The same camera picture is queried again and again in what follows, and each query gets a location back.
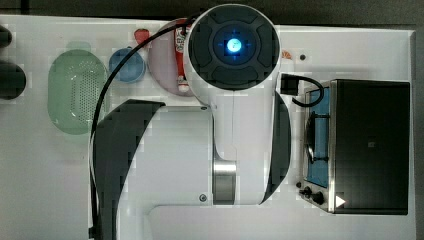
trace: dark gray background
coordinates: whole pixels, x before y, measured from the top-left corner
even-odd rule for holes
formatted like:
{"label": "dark gray background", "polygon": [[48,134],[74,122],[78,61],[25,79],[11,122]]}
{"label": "dark gray background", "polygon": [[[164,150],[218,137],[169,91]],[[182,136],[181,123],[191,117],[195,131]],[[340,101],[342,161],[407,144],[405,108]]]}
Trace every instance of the dark gray background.
{"label": "dark gray background", "polygon": [[240,3],[275,24],[416,30],[413,80],[417,239],[424,239],[424,1],[422,0],[0,0],[0,14],[171,20],[202,9]]}

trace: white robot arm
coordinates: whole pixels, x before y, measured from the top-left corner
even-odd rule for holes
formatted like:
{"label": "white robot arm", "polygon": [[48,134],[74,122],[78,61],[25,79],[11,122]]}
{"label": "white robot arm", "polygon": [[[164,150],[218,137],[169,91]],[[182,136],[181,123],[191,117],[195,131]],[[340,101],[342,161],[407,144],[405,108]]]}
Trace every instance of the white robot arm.
{"label": "white robot arm", "polygon": [[228,4],[198,17],[184,70],[205,107],[130,100],[97,127],[97,238],[152,239],[156,206],[268,199],[290,162],[290,121],[275,92],[280,59],[278,34],[257,10]]}

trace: blue light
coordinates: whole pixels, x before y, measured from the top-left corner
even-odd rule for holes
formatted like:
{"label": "blue light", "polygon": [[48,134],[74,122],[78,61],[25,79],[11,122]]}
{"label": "blue light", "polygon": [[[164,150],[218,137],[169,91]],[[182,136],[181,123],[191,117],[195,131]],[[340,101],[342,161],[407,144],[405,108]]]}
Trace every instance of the blue light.
{"label": "blue light", "polygon": [[227,43],[227,48],[230,52],[238,52],[241,49],[241,42],[237,38],[232,38]]}

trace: blue bowl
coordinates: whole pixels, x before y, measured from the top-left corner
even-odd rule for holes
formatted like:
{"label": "blue bowl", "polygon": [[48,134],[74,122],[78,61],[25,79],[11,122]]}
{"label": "blue bowl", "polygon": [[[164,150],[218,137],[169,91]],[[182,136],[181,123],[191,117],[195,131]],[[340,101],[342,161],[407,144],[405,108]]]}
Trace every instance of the blue bowl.
{"label": "blue bowl", "polygon": [[[110,73],[118,66],[122,59],[131,51],[131,47],[123,48],[116,51],[112,57],[109,59],[109,71]],[[119,81],[126,83],[133,83],[139,80],[146,71],[146,64],[143,61],[143,58],[138,52],[134,53],[130,59],[124,64],[124,66],[119,70],[116,78]]]}

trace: green basket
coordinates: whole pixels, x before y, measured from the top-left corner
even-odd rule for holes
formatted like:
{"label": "green basket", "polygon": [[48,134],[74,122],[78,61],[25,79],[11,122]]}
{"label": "green basket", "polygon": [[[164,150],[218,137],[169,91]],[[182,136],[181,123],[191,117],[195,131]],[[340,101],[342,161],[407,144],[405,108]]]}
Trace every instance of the green basket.
{"label": "green basket", "polygon": [[[72,135],[87,133],[106,80],[105,66],[89,51],[74,49],[56,58],[48,80],[48,112],[54,125]],[[105,96],[100,116],[109,105]]]}

